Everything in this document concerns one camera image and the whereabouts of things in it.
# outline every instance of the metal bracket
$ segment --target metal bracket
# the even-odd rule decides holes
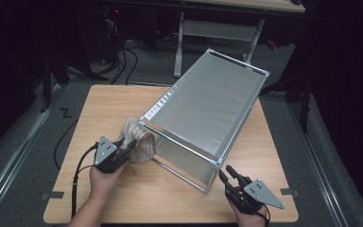
[[[108,138],[101,135],[99,138],[98,149],[96,150],[95,165],[102,163],[108,156],[117,150],[117,146]]]
[[[243,190],[248,193],[256,201],[274,206],[279,209],[284,209],[285,206],[281,201],[269,190],[261,179],[257,179],[249,185],[245,186]]]

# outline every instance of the wooden table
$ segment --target wooden table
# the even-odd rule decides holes
[[[64,192],[62,199],[50,199],[43,219],[48,223],[67,223],[71,217],[73,176],[81,155],[100,135],[115,140],[130,117],[139,118],[167,90],[165,87],[95,85],[87,97],[69,149],[53,191]],[[91,153],[83,166],[93,162]],[[284,210],[269,206],[272,222],[293,222],[298,213],[285,174],[269,132],[260,102],[256,102],[244,127],[225,160],[239,173],[253,180],[261,178],[285,205]],[[219,178],[208,194],[165,170],[153,161],[131,165],[121,176],[112,194],[103,221],[107,223],[228,223],[235,222],[232,208],[224,196]],[[78,179],[78,208],[90,190],[89,171]]]

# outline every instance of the metal frame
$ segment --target metal frame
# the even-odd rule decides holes
[[[215,146],[215,149],[212,150],[213,151],[212,153],[208,152],[205,143],[202,144],[203,147],[201,147],[201,146],[196,147],[197,144],[196,144],[196,146],[194,145],[194,142],[193,142],[194,140],[189,141],[188,139],[187,140],[185,138],[181,139],[179,136],[177,136],[177,138],[181,139],[181,141],[178,141],[178,139],[173,138],[173,136],[172,136],[173,132],[172,131],[169,131],[170,134],[168,135],[167,134],[167,128],[166,128],[167,126],[170,126],[170,128],[172,128],[174,130],[175,129],[180,129],[180,130],[175,130],[174,132],[176,132],[177,134],[181,133],[181,135],[183,135],[183,134],[185,135],[186,133],[188,134],[189,130],[186,131],[185,128],[183,129],[183,126],[179,127],[177,124],[175,125],[175,124],[173,124],[171,122],[168,122],[168,121],[167,122],[170,123],[170,125],[167,125],[167,123],[165,123],[166,120],[163,121],[164,125],[162,125],[161,123],[159,123],[159,122],[161,122],[160,119],[162,119],[162,118],[158,118],[158,116],[155,116],[158,112],[160,112],[161,108],[163,108],[166,105],[166,103],[169,104],[168,102],[171,102],[170,98],[172,96],[180,97],[181,93],[184,94],[185,92],[189,92],[188,89],[185,90],[183,88],[188,88],[191,83],[197,84],[197,83],[199,83],[200,81],[202,81],[203,79],[205,79],[207,77],[205,75],[205,72],[207,71],[207,68],[201,68],[199,66],[200,63],[201,63],[201,60],[203,60],[202,63],[204,63],[204,65],[206,65],[206,67],[208,67],[208,69],[211,68],[211,66],[209,66],[209,65],[211,65],[211,63],[216,62],[216,65],[218,65],[220,62],[225,62],[224,66],[227,65],[228,68],[231,67],[229,69],[236,70],[235,72],[236,73],[238,72],[236,75],[240,74],[240,76],[237,76],[236,79],[238,79],[239,77],[240,77],[240,79],[244,78],[241,81],[244,81],[245,83],[247,82],[247,79],[248,80],[259,79],[258,77],[263,76],[262,79],[257,80],[255,83],[251,83],[250,89],[247,89],[247,87],[244,87],[244,90],[247,91],[246,93],[244,93],[244,98],[240,99],[240,100],[237,100],[234,103],[234,105],[231,104],[232,107],[235,107],[235,105],[238,105],[240,107],[239,110],[241,110],[241,113],[237,114],[235,116],[235,119],[232,118],[229,121],[229,123],[233,124],[233,127],[229,128],[227,131],[224,131],[225,133],[227,132],[227,134],[228,134],[227,139],[225,140],[224,143],[219,142],[219,144],[217,144]],[[242,75],[245,75],[244,72],[246,72],[246,71],[244,71],[244,72],[239,71],[240,67],[243,67],[243,68],[246,68],[246,69],[247,68],[251,69],[253,74],[249,73],[251,70],[248,70],[247,71],[247,73],[248,73],[247,77],[243,77]],[[162,155],[159,155],[159,157],[161,157],[161,159],[164,159],[164,162],[162,162],[162,161],[160,161],[158,159],[154,159],[154,162],[156,162],[160,166],[166,168],[170,172],[174,173],[175,175],[177,175],[181,179],[183,179],[183,180],[187,181],[188,183],[192,184],[194,187],[199,189],[201,192],[208,193],[211,186],[212,186],[212,183],[213,183],[214,179],[217,176],[218,171],[220,170],[220,167],[222,166],[224,160],[226,159],[226,157],[227,157],[227,155],[228,155],[228,153],[230,151],[230,148],[233,145],[233,142],[234,142],[235,138],[237,137],[238,132],[241,130],[241,127],[244,125],[245,120],[247,119],[248,115],[250,114],[251,108],[253,106],[253,102],[258,97],[258,94],[259,94],[259,92],[260,92],[260,90],[261,90],[261,88],[263,86],[263,82],[265,82],[268,75],[269,75],[268,71],[262,70],[260,68],[255,67],[255,66],[252,66],[252,65],[250,65],[250,64],[248,64],[246,62],[238,61],[238,60],[233,59],[233,58],[231,58],[229,56],[220,54],[218,52],[215,52],[212,49],[208,49],[206,51],[206,53],[204,53],[204,55],[192,66],[192,68],[190,68],[185,73],[185,76],[183,76],[183,78],[181,80],[179,80],[177,83],[175,83],[175,85],[174,85],[175,90],[173,90],[172,89],[173,87],[172,87],[168,92],[166,92],[162,97],[160,97],[159,100],[156,103],[154,103],[153,106],[140,118],[140,121],[139,121],[140,125],[146,127],[147,129],[149,129],[150,131],[153,131],[154,133],[156,133],[158,135],[157,142],[159,140],[161,142],[159,142],[157,144],[157,146],[159,146],[161,144],[162,149],[171,148],[171,150],[174,150],[174,151],[172,151],[173,153],[171,152],[172,154],[170,154],[170,156],[167,157],[167,158],[169,158],[169,157],[172,157],[172,158],[167,159],[167,158],[165,158],[165,156],[163,157]],[[223,74],[218,74],[217,76],[222,78],[222,76],[224,76],[224,75]],[[214,81],[220,82],[220,81],[223,81],[223,79],[221,79],[221,80],[215,79]],[[200,93],[197,93],[197,94],[193,93],[193,94],[194,95],[192,95],[192,96],[198,96],[199,97]],[[184,107],[185,104],[186,104],[185,101],[176,102],[176,104],[175,104],[175,102],[172,102],[170,107],[175,107],[175,106],[176,106],[176,108],[177,107]],[[212,109],[212,105],[209,104],[209,106],[207,106],[205,108]],[[168,111],[170,110],[170,112],[175,111],[174,108],[167,109],[167,110]],[[160,114],[161,114],[161,117],[165,117],[165,119],[167,119],[166,115],[170,115],[169,112],[162,112]],[[157,130],[157,129],[155,129],[155,127],[152,127],[150,125],[151,123],[153,123],[154,125],[159,123],[159,127],[160,128],[164,127],[164,128],[160,129],[160,130]],[[212,134],[212,136],[214,136],[214,137],[209,137],[208,139],[217,138],[218,134]],[[163,141],[164,141],[163,139],[167,140],[167,141],[171,142],[171,144],[174,144],[174,145],[178,146],[179,148],[183,148],[183,149],[177,150],[176,147],[175,148],[172,147],[172,146],[168,147],[169,144],[167,144],[167,143],[163,144]],[[190,160],[190,158],[194,157],[194,155],[193,156],[187,155],[188,152],[190,152],[191,154],[194,154],[199,159],[194,159],[193,158],[193,159]],[[182,167],[183,164],[179,163],[179,165],[181,165],[181,166],[178,166],[177,162],[173,163],[175,160],[177,160],[179,155],[181,155],[180,157],[182,157],[183,155],[187,155],[189,157],[187,159],[189,159],[190,161],[195,163],[195,165],[200,165],[200,164],[204,164],[205,162],[207,162],[208,166],[203,166],[201,169],[199,169],[199,173],[194,172],[194,171],[189,172],[188,169],[185,169],[185,167],[184,168]],[[184,173],[181,173],[181,172],[184,172],[187,175],[191,174],[192,178],[188,179],[187,177],[183,176]]]

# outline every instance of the wrist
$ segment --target wrist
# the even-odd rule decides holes
[[[101,204],[105,206],[109,195],[100,192],[91,192],[90,196],[88,197],[89,201],[93,201],[94,203]]]
[[[267,208],[265,206],[261,207],[258,213],[266,217]],[[239,227],[265,227],[267,223],[263,217],[257,214],[247,215],[236,213],[236,219]]]

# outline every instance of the metal box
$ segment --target metal box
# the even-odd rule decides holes
[[[268,75],[208,49],[140,119],[153,160],[208,193]]]

